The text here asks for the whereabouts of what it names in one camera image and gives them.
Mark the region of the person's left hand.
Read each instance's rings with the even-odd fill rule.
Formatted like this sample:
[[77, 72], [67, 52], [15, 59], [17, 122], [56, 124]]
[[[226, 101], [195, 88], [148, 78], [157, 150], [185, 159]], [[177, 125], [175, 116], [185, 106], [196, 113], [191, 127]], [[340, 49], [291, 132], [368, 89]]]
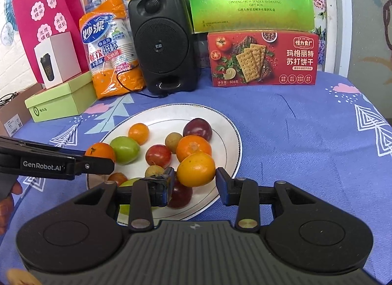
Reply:
[[23, 188], [21, 184], [17, 181], [12, 190], [11, 194], [7, 196], [6, 199], [0, 202], [0, 235], [4, 235], [7, 232], [9, 222], [11, 220], [11, 214], [14, 211], [14, 195], [21, 195]]

